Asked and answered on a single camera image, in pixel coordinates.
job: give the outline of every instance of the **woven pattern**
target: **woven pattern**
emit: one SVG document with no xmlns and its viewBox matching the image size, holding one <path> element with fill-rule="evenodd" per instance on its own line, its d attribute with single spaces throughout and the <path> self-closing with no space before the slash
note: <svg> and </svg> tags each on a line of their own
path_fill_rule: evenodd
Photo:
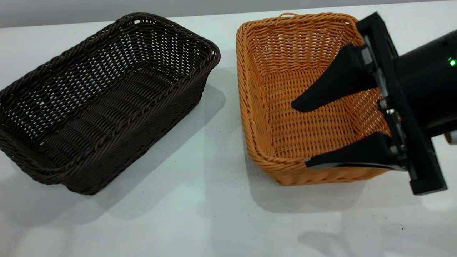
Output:
<svg viewBox="0 0 457 257">
<path fill-rule="evenodd" d="M 327 69 L 339 49 L 362 45 L 357 20 L 321 13 L 251 21 L 237 33 L 239 97 L 250 156 L 282 185 L 352 182 L 386 170 L 345 167 L 310 170 L 305 161 L 362 139 L 388 133 L 377 111 L 379 90 L 300 113 L 291 102 Z"/>
<path fill-rule="evenodd" d="M 36 181 L 92 195 L 199 102 L 210 41 L 133 13 L 0 92 L 0 148 Z"/>
</svg>

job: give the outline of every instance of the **robotic arm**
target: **robotic arm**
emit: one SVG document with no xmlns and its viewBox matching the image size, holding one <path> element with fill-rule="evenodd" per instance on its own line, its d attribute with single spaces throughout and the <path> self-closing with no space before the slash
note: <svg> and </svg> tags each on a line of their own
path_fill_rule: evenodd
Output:
<svg viewBox="0 0 457 257">
<path fill-rule="evenodd" d="M 312 169 L 340 166 L 408 171 L 416 195 L 446 190 L 431 137 L 457 129 L 457 31 L 398 56 L 381 17 L 357 24 L 365 44 L 341 48 L 322 76 L 292 107 L 310 112 L 341 97 L 378 87 L 391 136 L 376 132 L 341 149 L 317 155 Z"/>
</svg>

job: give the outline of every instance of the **basket rim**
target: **basket rim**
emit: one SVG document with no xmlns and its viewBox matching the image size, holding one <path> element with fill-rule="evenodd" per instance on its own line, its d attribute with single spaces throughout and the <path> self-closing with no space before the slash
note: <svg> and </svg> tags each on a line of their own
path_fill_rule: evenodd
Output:
<svg viewBox="0 0 457 257">
<path fill-rule="evenodd" d="M 97 33 L 93 34 L 92 36 L 89 36 L 87 39 L 83 40 L 79 44 L 73 46 L 72 48 L 64 51 L 61 53 L 59 56 L 56 56 L 49 60 L 48 62 L 38 66 L 36 69 L 28 72 L 25 74 L 23 77 L 19 78 L 9 86 L 7 86 L 5 89 L 0 91 L 0 99 L 3 99 L 5 95 L 7 95 L 10 92 L 14 92 L 15 90 L 19 90 L 23 84 L 27 83 L 28 81 L 38 79 L 38 77 L 46 72 L 51 71 L 53 68 L 58 67 L 65 59 L 71 58 L 74 56 L 77 56 L 80 54 L 82 51 L 84 51 L 85 48 L 91 47 L 97 42 L 104 40 L 108 37 L 110 37 L 111 32 L 119 29 L 121 26 L 125 25 L 126 23 L 133 22 L 135 20 L 141 20 L 141 19 L 150 19 L 157 21 L 159 24 L 163 26 L 167 26 L 169 28 L 172 28 L 176 30 L 178 33 L 182 35 L 186 35 L 189 38 L 199 41 L 201 44 L 204 44 L 208 49 L 210 49 L 207 53 L 207 57 L 204 60 L 200 61 L 200 64 L 198 67 L 196 67 L 194 70 L 190 71 L 184 78 L 176 82 L 172 87 L 168 88 L 166 91 L 160 93 L 156 97 L 156 101 L 152 101 L 150 104 L 143 106 L 140 110 L 138 110 L 134 115 L 132 115 L 128 120 L 125 120 L 121 124 L 118 125 L 116 129 L 114 129 L 110 134 L 105 135 L 103 138 L 101 138 L 98 142 L 96 142 L 93 146 L 91 146 L 88 150 L 85 152 L 82 152 L 81 154 L 73 157 L 67 164 L 56 167 L 56 168 L 47 168 L 43 167 L 40 163 L 38 163 L 36 160 L 33 158 L 30 158 L 29 155 L 23 155 L 24 159 L 26 159 L 28 162 L 30 162 L 37 170 L 41 172 L 46 172 L 49 175 L 44 175 L 40 172 L 34 172 L 33 174 L 29 174 L 31 176 L 38 176 L 38 177 L 46 177 L 47 179 L 54 180 L 52 183 L 61 183 L 61 178 L 63 177 L 68 177 L 71 176 L 74 172 L 77 172 L 79 167 L 91 163 L 93 160 L 89 159 L 89 157 L 92 155 L 97 155 L 97 152 L 104 152 L 106 151 L 107 148 L 109 148 L 111 145 L 114 143 L 118 142 L 123 135 L 131 132 L 134 130 L 136 127 L 138 127 L 144 120 L 145 118 L 150 114 L 149 109 L 155 105 L 159 104 L 160 102 L 164 101 L 169 95 L 170 92 L 178 90 L 182 85 L 186 83 L 191 83 L 192 81 L 198 80 L 201 76 L 205 74 L 206 70 L 211 70 L 213 69 L 220 60 L 220 51 L 218 47 L 211 42 L 210 40 L 207 40 L 194 32 L 191 32 L 190 30 L 180 26 L 179 24 L 170 21 L 164 17 L 150 14 L 150 13 L 145 13 L 145 12 L 136 12 L 136 13 L 131 13 L 127 14 L 119 19 L 117 19 L 115 22 L 109 24 L 108 26 L 104 27 L 103 29 L 99 30 Z M 16 149 L 20 149 L 18 147 L 17 143 L 15 140 L 9 136 L 4 130 L 0 129 L 0 136 L 7 141 L 9 147 L 14 147 Z"/>
<path fill-rule="evenodd" d="M 251 109 L 251 100 L 249 93 L 244 90 L 243 87 L 249 88 L 249 82 L 245 78 L 249 76 L 245 69 L 245 62 L 247 59 L 247 34 L 252 29 L 264 28 L 264 27 L 276 27 L 284 26 L 289 24 L 300 24 L 306 19 L 306 22 L 322 21 L 322 20 L 333 20 L 335 18 L 346 18 L 348 26 L 351 26 L 354 30 L 357 30 L 356 23 L 358 20 L 351 15 L 344 13 L 318 13 L 318 14 L 304 14 L 296 15 L 292 17 L 276 17 L 266 18 L 257 21 L 249 21 L 243 23 L 237 30 L 237 67 L 238 67 L 238 85 L 239 85 L 239 102 L 241 109 L 241 116 L 244 128 L 244 134 L 246 137 L 246 145 L 249 155 L 252 160 L 262 168 L 268 170 L 276 169 L 278 165 L 282 167 L 282 171 L 297 170 L 299 168 L 306 168 L 306 160 L 308 157 L 303 158 L 281 158 L 273 157 L 266 154 L 263 149 L 257 144 L 257 130 L 255 128 L 255 119 L 253 119 L 253 112 Z"/>
</svg>

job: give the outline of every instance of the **dark brown basket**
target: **dark brown basket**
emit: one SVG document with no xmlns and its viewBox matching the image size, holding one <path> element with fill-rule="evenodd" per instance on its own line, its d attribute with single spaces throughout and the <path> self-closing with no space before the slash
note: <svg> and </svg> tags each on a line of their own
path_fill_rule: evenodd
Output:
<svg viewBox="0 0 457 257">
<path fill-rule="evenodd" d="M 199 102 L 214 43 L 133 13 L 0 92 L 0 148 L 44 184 L 92 195 Z"/>
</svg>

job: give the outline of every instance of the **basket bottom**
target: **basket bottom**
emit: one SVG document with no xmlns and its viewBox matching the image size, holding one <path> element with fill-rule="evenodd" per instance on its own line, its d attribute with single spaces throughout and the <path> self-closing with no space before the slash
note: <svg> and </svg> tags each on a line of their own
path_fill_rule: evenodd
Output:
<svg viewBox="0 0 457 257">
<path fill-rule="evenodd" d="M 176 81 L 177 77 L 157 69 L 138 69 L 126 80 L 113 86 L 113 90 L 83 111 L 78 118 L 45 138 L 38 151 L 56 167 L 67 164 L 91 149 L 102 137 L 115 130 L 141 107 L 151 103 Z"/>
<path fill-rule="evenodd" d="M 307 159 L 356 141 L 347 105 L 342 100 L 308 113 L 291 108 L 291 102 L 323 72 L 324 69 L 292 70 L 265 78 L 266 111 L 275 157 Z"/>
</svg>

